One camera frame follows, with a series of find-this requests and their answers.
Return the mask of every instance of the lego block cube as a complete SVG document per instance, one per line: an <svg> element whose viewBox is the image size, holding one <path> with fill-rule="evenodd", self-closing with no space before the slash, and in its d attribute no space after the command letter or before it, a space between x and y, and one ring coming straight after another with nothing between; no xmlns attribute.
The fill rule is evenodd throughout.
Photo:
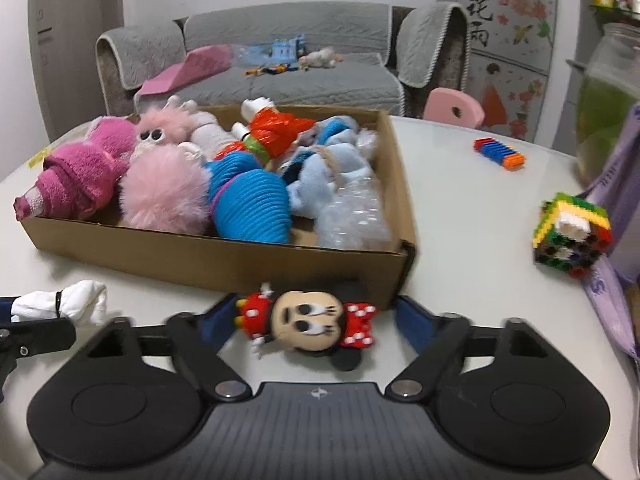
<svg viewBox="0 0 640 480"><path fill-rule="evenodd" d="M581 198L558 193L541 209L533 235L537 263L583 278L612 242L607 212Z"/></svg>
<svg viewBox="0 0 640 480"><path fill-rule="evenodd" d="M474 149L510 171L519 170L527 160L523 154L518 153L511 146L498 142L491 137L476 139Z"/></svg>

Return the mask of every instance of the magenta towel toy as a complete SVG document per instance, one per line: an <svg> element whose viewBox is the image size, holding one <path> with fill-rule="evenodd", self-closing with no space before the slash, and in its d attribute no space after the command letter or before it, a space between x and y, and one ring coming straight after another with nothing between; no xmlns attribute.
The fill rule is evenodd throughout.
<svg viewBox="0 0 640 480"><path fill-rule="evenodd" d="M63 144L46 156L35 185L15 199L16 219L89 218L111 201L116 183L129 169L135 144L131 122L97 118L82 142Z"/></svg>

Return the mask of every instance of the black strap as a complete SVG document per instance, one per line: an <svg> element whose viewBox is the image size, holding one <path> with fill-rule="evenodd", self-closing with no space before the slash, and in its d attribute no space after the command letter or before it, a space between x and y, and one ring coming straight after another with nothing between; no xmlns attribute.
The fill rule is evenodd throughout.
<svg viewBox="0 0 640 480"><path fill-rule="evenodd" d="M56 317L60 318L60 303L62 302L62 291L56 292Z"/></svg>

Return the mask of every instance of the light blue plush toy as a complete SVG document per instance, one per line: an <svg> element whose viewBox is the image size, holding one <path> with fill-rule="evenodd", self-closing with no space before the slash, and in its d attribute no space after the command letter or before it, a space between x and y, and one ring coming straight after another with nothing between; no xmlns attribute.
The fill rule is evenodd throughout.
<svg viewBox="0 0 640 480"><path fill-rule="evenodd" d="M336 191L336 175L325 162L325 158L313 148L305 148L308 155L302 161L298 179L287 186L291 213L306 218L317 218L333 199ZM332 144L325 146L337 169L337 176L345 184L373 175L369 163L351 144Z"/></svg>
<svg viewBox="0 0 640 480"><path fill-rule="evenodd" d="M356 134L360 127L353 117L335 116L316 123L316 128L321 128L316 144L330 146L348 142L355 144Z"/></svg>
<svg viewBox="0 0 640 480"><path fill-rule="evenodd" d="M222 238L286 244L291 216L284 181L251 153L231 152L206 165L211 219Z"/></svg>

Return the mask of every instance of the green glass jar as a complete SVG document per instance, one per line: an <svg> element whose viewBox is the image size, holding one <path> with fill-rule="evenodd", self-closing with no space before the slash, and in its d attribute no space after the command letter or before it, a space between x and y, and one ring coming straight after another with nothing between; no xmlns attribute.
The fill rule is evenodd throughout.
<svg viewBox="0 0 640 480"><path fill-rule="evenodd" d="M640 28L605 26L584 75L577 107L580 176L590 184L602 172L631 106L640 101Z"/></svg>

